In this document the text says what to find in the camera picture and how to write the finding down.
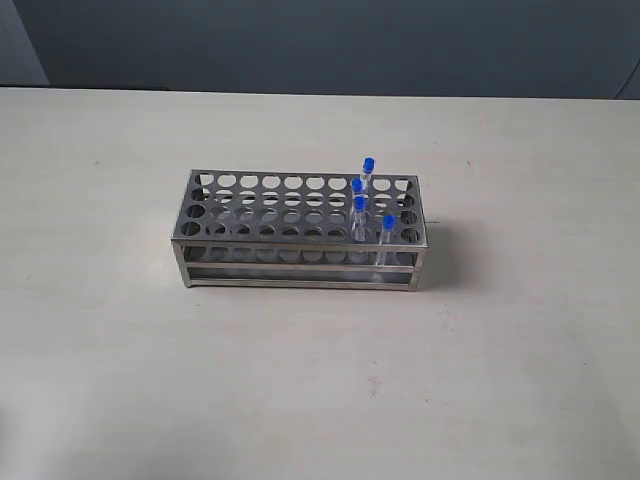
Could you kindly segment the blue capped tube front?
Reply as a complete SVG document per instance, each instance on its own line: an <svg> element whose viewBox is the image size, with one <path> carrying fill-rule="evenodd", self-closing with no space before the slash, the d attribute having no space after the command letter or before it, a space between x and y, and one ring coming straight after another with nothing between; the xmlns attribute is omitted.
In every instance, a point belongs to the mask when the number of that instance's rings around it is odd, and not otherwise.
<svg viewBox="0 0 640 480"><path fill-rule="evenodd" d="M394 229L396 226L395 215L385 215L382 220L381 231L379 234L378 244L380 246L388 245L392 242ZM388 252L386 250L379 250L376 257L376 265L385 265L387 261Z"/></svg>

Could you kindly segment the blue capped tube back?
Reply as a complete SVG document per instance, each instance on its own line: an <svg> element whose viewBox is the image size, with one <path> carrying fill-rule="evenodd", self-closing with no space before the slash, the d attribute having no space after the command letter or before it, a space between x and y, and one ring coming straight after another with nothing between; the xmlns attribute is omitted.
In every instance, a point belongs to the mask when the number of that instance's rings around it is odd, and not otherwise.
<svg viewBox="0 0 640 480"><path fill-rule="evenodd" d="M364 190L368 188L374 169L375 159L373 157L366 157L363 161L362 171L360 174L360 179Z"/></svg>

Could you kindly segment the blue capped tube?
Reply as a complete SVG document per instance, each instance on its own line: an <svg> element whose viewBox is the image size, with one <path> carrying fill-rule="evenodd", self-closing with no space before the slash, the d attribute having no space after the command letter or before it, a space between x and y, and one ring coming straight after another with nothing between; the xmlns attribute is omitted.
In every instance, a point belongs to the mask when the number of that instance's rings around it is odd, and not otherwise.
<svg viewBox="0 0 640 480"><path fill-rule="evenodd" d="M356 211L356 199L363 194L363 183L359 177L354 177L351 180L351 210L350 218L353 219Z"/></svg>
<svg viewBox="0 0 640 480"><path fill-rule="evenodd" d="M366 241L366 198L363 195L354 197L353 213L353 240L355 242Z"/></svg>
<svg viewBox="0 0 640 480"><path fill-rule="evenodd" d="M375 159L373 157L366 157L363 161L362 171L360 174L360 179L364 190L368 188L374 169Z"/></svg>
<svg viewBox="0 0 640 480"><path fill-rule="evenodd" d="M379 234L378 244L380 246L388 245L392 242L394 229L396 226L395 215L385 215L382 220L381 231ZM387 261L388 252L386 250L379 250L376 257L376 265L385 265Z"/></svg>

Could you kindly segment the stainless steel test tube rack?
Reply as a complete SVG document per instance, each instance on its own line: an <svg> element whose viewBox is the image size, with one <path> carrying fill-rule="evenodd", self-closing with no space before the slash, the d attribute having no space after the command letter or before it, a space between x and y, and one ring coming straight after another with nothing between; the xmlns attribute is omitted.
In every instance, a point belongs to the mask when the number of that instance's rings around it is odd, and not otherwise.
<svg viewBox="0 0 640 480"><path fill-rule="evenodd" d="M416 290L428 244L419 180L375 175L366 241L353 240L352 174L193 169L171 236L186 287ZM385 215L392 242L378 244ZM377 266L379 250L388 252Z"/></svg>

